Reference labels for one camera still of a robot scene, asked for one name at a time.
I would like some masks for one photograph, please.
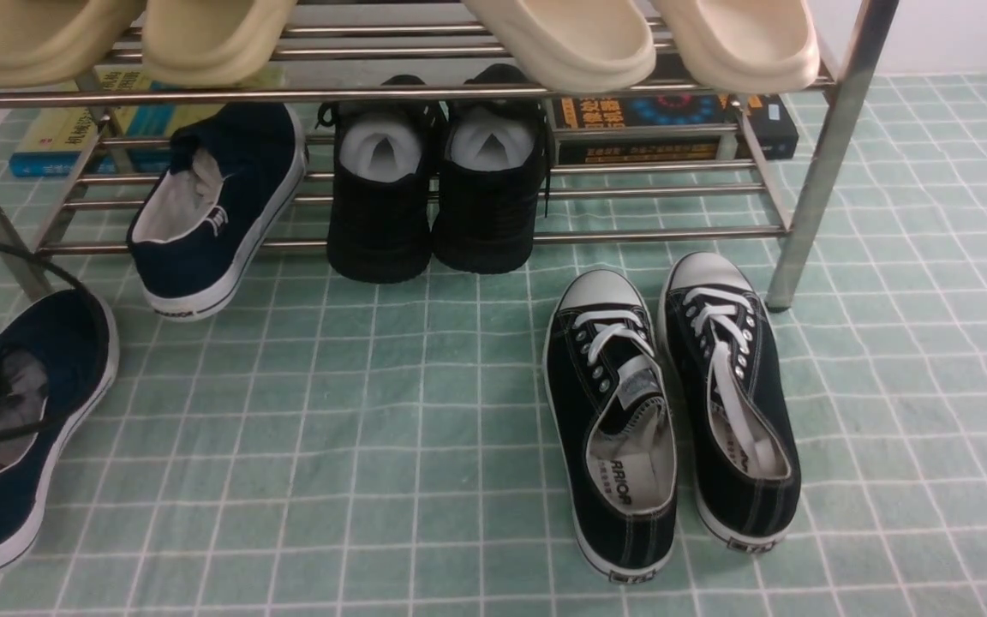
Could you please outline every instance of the navy blue canvas shoe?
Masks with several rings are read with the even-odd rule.
[[[203,320],[223,309],[307,170],[302,125],[279,103],[231,103],[170,138],[170,168],[129,227],[154,311]]]
[[[79,289],[40,298],[0,333],[0,570],[32,547],[59,453],[119,350],[109,306]]]

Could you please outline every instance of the black cable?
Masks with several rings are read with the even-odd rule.
[[[36,255],[33,255],[28,250],[17,249],[16,247],[7,245],[7,243],[0,243],[0,254],[6,254],[19,258],[21,261],[31,263],[33,266],[47,270],[48,273],[55,274],[56,277],[62,279],[62,281],[66,282],[67,285],[71,285],[72,288],[82,292],[83,297],[86,298],[86,305],[87,308],[90,309],[94,324],[105,323],[105,309],[102,308],[98,297],[87,289],[81,281],[76,279],[74,276],[71,276],[71,273],[68,273],[67,270],[63,270],[60,266],[56,266],[55,263],[52,263],[47,259],[42,259]],[[102,352],[102,354],[99,355],[109,356],[109,331],[107,331],[107,329],[106,331],[101,331],[101,329],[98,329],[97,334],[99,351]],[[66,413],[45,416],[40,418],[37,422],[30,422],[30,424],[0,430],[0,442],[17,439],[19,437],[27,437],[29,434],[39,433],[39,431],[47,430],[52,426],[60,424],[60,422],[66,421],[71,414],[78,413],[78,411],[82,409],[82,403],[85,403],[87,399],[90,398],[90,394],[90,392],[80,393],[75,401],[71,401],[70,404],[66,406]]]

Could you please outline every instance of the cream slipper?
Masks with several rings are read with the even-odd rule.
[[[0,87],[69,81],[98,63],[145,0],[0,0]]]
[[[297,0],[148,0],[144,67],[158,81],[230,86],[257,73]]]
[[[689,73],[722,93],[792,93],[817,79],[806,0],[650,0]]]
[[[463,0],[521,68],[568,94],[608,93],[649,77],[657,51],[634,0]]]

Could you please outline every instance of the floor mat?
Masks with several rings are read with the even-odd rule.
[[[790,101],[792,199],[825,105]],[[59,191],[5,167],[33,116],[0,128],[0,200],[27,237]],[[69,237],[121,241],[129,218],[79,214]],[[303,207],[279,231],[324,222]],[[552,203],[540,227],[764,222],[752,198],[723,196]],[[761,291],[779,254],[540,247],[518,273],[434,263],[379,288],[321,257],[262,257],[197,324],[158,320],[126,257],[63,259],[113,304],[121,374],[63,453],[33,554],[0,578],[0,614],[987,614],[987,75],[875,82],[794,309],[773,316],[805,480],[792,534],[756,558],[725,550],[683,460],[677,552],[624,590],[573,540],[544,329],[584,270],[626,273],[653,302],[693,249],[720,250]],[[0,325],[21,302],[0,265]]]

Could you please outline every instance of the black high-top sneaker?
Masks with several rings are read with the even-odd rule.
[[[422,83],[399,75],[385,85]],[[329,103],[319,109],[318,122],[336,126],[326,238],[330,265],[341,276],[370,284],[396,284],[423,273],[432,254],[428,180],[446,122],[440,105]]]
[[[799,507],[802,473],[763,302],[724,257],[695,253],[673,267],[659,311],[688,399],[703,523],[729,548],[771,550]]]
[[[467,83],[529,83],[494,65]],[[551,173],[548,130],[538,100],[450,104],[440,169],[434,253],[469,273],[510,273],[532,255],[535,209]]]
[[[634,285],[608,270],[573,281],[552,316],[543,371],[584,557],[612,582],[649,581],[673,553],[677,449]]]

